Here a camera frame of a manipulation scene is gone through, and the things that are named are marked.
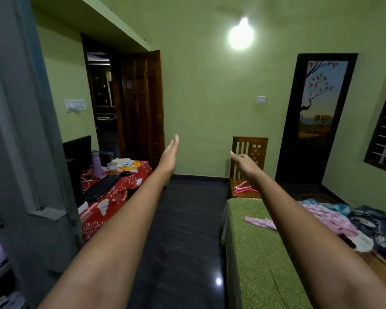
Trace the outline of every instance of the baseboard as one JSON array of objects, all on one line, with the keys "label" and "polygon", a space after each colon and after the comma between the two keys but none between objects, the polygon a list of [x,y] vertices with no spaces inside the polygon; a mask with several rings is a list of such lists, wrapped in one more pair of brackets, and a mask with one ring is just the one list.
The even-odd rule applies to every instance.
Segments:
[{"label": "baseboard", "polygon": [[172,175],[174,179],[182,180],[198,180],[211,182],[229,182],[229,178],[225,177],[208,177],[208,176],[191,176],[191,175]]},{"label": "baseboard", "polygon": [[326,191],[327,194],[329,194],[329,196],[331,198],[333,198],[336,202],[338,203],[342,203],[342,204],[346,204],[346,205],[349,205],[347,202],[345,202],[343,199],[341,199],[339,196],[337,196],[335,193],[333,193],[332,191],[330,191],[327,187],[325,187],[323,184],[320,184],[320,186]]}]

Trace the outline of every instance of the computer mouse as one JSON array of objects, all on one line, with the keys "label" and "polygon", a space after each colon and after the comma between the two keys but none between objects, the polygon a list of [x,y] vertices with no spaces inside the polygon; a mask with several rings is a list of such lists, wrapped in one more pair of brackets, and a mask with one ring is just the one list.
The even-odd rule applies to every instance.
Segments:
[{"label": "computer mouse", "polygon": [[128,176],[131,176],[132,173],[130,171],[123,171],[123,172],[120,172],[119,175],[121,177],[128,177]]}]

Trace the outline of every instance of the light switch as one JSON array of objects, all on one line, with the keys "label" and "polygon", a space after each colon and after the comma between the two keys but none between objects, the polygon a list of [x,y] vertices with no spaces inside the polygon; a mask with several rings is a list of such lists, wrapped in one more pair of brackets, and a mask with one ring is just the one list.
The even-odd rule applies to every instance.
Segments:
[{"label": "light switch", "polygon": [[264,104],[265,103],[265,96],[258,96],[256,104]]},{"label": "light switch", "polygon": [[65,100],[67,112],[77,112],[79,110],[86,110],[86,103],[84,100]]}]

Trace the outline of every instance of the forearm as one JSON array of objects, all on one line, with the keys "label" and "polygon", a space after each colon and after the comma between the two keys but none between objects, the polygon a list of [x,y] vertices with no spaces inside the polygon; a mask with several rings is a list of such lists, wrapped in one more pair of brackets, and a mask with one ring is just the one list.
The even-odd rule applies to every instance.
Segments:
[{"label": "forearm", "polygon": [[122,308],[127,304],[160,193],[157,169],[83,247],[41,308]]},{"label": "forearm", "polygon": [[263,171],[253,181],[314,306],[377,308],[374,300],[386,302],[386,286],[328,227]]}]

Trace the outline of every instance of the chair backrest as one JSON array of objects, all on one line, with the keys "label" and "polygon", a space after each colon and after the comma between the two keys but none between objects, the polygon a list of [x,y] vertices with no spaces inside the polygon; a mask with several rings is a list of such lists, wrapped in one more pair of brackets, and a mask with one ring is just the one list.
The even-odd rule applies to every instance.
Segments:
[{"label": "chair backrest", "polygon": [[[267,138],[233,137],[232,151],[236,154],[246,154],[263,169],[265,165]],[[234,161],[230,163],[230,178],[243,179],[243,175]]]}]

